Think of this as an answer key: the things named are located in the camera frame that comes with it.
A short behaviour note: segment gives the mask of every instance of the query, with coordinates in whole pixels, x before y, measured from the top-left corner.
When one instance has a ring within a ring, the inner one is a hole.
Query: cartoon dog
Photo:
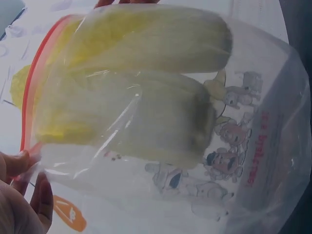
[[[226,95],[224,96],[224,103],[235,109],[240,109],[239,103],[244,106],[251,106],[254,112],[258,111],[258,106],[253,104],[254,98],[260,101],[260,95],[254,95],[241,87],[231,86],[226,88]]]
[[[228,193],[219,184],[192,178],[187,171],[169,164],[147,163],[145,171],[155,174],[153,181],[161,194],[189,197],[195,215],[216,221],[228,215],[224,202],[234,193]]]
[[[258,106],[255,105],[253,101],[254,98],[260,101],[261,96],[249,90],[249,86],[247,89],[244,86],[225,87],[225,80],[226,80],[226,72],[225,70],[221,70],[218,72],[218,74],[213,80],[207,80],[204,82],[204,87],[210,94],[215,108],[222,109],[223,107],[218,105],[218,102],[222,101],[224,105],[228,105],[236,109],[240,109],[238,104],[251,106],[253,107],[254,112],[257,112]],[[246,79],[245,82],[248,84],[250,83],[248,78]]]
[[[219,148],[217,151],[208,154],[203,164],[205,175],[210,176],[211,180],[228,180],[232,178],[232,182],[236,183],[237,178],[241,177],[246,157],[246,152],[239,155],[227,151],[225,148]]]

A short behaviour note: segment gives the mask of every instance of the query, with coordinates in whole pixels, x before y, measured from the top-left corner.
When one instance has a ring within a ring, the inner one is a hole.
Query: white surface
[[[96,0],[25,0],[25,2],[28,10],[21,19],[7,29],[7,38],[0,41],[0,85],[5,83],[10,72],[18,71],[22,64],[23,66],[29,64],[42,37],[55,21],[67,14],[88,12],[93,8]],[[231,14],[234,18],[251,23],[284,41],[288,41],[278,0],[234,0],[233,2],[231,0],[162,0],[161,3],[209,9],[225,15]],[[10,100],[7,91],[5,91],[5,95],[5,99]],[[17,153],[20,146],[20,112],[15,107],[3,103],[0,105],[0,113],[0,129],[2,132],[0,150],[9,154]],[[27,199],[30,198],[32,190],[30,186],[26,195]],[[81,205],[82,197],[69,189],[54,184],[53,190],[56,195],[70,200],[77,206]],[[117,219],[118,217],[116,220],[112,217],[106,217],[107,222],[118,221]],[[85,233],[103,233],[103,230],[106,230],[107,233],[112,232],[112,230],[105,227],[105,221],[97,223],[97,226],[102,226],[102,229],[96,231],[87,228]],[[67,227],[55,215],[49,233],[71,234],[76,232]]]

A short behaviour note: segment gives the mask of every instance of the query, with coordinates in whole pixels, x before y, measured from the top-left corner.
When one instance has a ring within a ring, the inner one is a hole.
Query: finger
[[[29,167],[29,153],[22,151],[18,156],[0,154],[6,165],[6,175],[11,177],[19,176],[27,172]]]
[[[53,194],[51,184],[47,180],[43,180],[40,184],[39,190],[40,204],[38,217],[45,228],[46,232],[49,231],[52,225],[52,216],[53,216]]]
[[[33,210],[38,214],[39,212],[39,205],[40,205],[40,184],[46,180],[46,175],[45,173],[39,173],[36,184],[35,184],[35,189],[33,196],[30,200],[30,206],[33,208]]]
[[[10,185],[12,183],[12,181],[13,181],[12,177],[7,176],[6,180],[5,180],[5,183]]]
[[[114,0],[99,0],[95,8],[110,5],[113,4],[113,2]]]
[[[11,186],[17,190],[22,196],[25,196],[29,181],[33,176],[34,170],[30,169],[23,174],[19,179],[13,180]]]

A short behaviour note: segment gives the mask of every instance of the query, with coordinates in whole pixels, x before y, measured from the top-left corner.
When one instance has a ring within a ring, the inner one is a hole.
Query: cartoon print
[[[251,113],[246,112],[239,124],[234,119],[228,117],[226,121],[218,122],[215,126],[215,133],[220,136],[222,141],[229,143],[231,152],[239,153],[239,151],[247,151],[248,141],[252,134],[252,130],[247,125],[252,117],[253,115]]]
[[[231,106],[235,109],[240,109],[239,103],[244,106],[251,106],[254,109],[254,112],[258,111],[258,106],[253,104],[253,100],[256,98],[260,101],[261,96],[251,94],[248,90],[245,90],[241,87],[231,86],[226,88],[226,95],[224,96],[224,103],[228,106]]]
[[[211,95],[212,103],[214,104],[217,113],[223,113],[226,105],[236,109],[240,109],[238,104],[251,106],[254,112],[258,111],[258,106],[253,103],[254,98],[260,101],[262,83],[261,75],[253,72],[246,72],[243,79],[243,86],[225,87],[226,72],[221,70],[218,72],[213,80],[207,80],[204,82],[204,87]]]
[[[231,177],[232,182],[236,183],[243,173],[245,157],[246,152],[238,155],[225,148],[219,148],[204,159],[203,164],[207,170],[205,175],[210,176],[211,180],[228,180]]]
[[[223,102],[223,97],[225,95],[225,81],[226,72],[223,69],[217,73],[213,80],[207,80],[204,82],[204,87],[211,96],[210,101],[214,106],[217,118],[223,114],[226,106]]]
[[[71,202],[54,195],[54,211],[73,230],[83,232],[87,226],[81,211]]]
[[[248,90],[251,94],[261,94],[262,92],[262,75],[257,72],[235,72],[235,74],[243,75],[243,86],[245,90]]]
[[[191,204],[195,215],[216,221],[228,215],[224,202],[231,199],[234,193],[228,193],[219,184],[193,178],[187,171],[170,164],[148,163],[145,171],[155,174],[153,181],[161,194],[181,194],[193,198]]]

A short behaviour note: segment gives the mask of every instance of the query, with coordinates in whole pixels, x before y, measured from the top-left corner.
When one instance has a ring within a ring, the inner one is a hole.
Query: cartoon character
[[[216,111],[216,118],[220,117],[225,110],[223,97],[226,94],[225,90],[226,72],[221,70],[217,73],[214,79],[204,82],[204,87],[211,96],[210,101]]]
[[[261,94],[262,92],[262,75],[257,72],[235,72],[235,74],[241,74],[243,76],[243,86],[245,90],[248,90],[251,94]]]
[[[230,86],[226,88],[225,81],[226,72],[223,69],[217,73],[213,80],[204,82],[204,87],[210,94],[211,101],[216,109],[217,118],[222,115],[226,105],[240,109],[238,106],[239,103],[251,106],[254,108],[254,112],[257,112],[258,106],[253,104],[253,100],[256,98],[256,100],[260,101],[260,95],[242,87]]]
[[[234,193],[228,193],[219,184],[193,178],[187,171],[170,164],[147,163],[145,171],[155,174],[153,181],[161,194],[189,197],[195,215],[219,221],[228,214],[224,202],[231,199]]]
[[[230,144],[231,152],[238,153],[240,147],[243,149],[241,152],[247,151],[248,141],[252,134],[252,130],[248,128],[247,124],[252,117],[251,113],[246,112],[239,124],[234,119],[228,118],[224,122],[218,122],[215,126],[215,133],[220,136],[222,141]]]
[[[223,99],[226,105],[239,110],[240,107],[238,106],[238,104],[240,103],[244,106],[253,107],[254,112],[258,111],[258,106],[253,104],[253,101],[254,98],[260,101],[260,95],[251,94],[248,90],[236,86],[227,87],[226,91],[226,95]]]
[[[210,176],[211,180],[228,180],[232,178],[232,182],[236,183],[237,178],[241,177],[246,157],[246,152],[241,152],[239,155],[225,148],[219,148],[217,151],[208,154],[204,159],[203,164],[205,175]]]

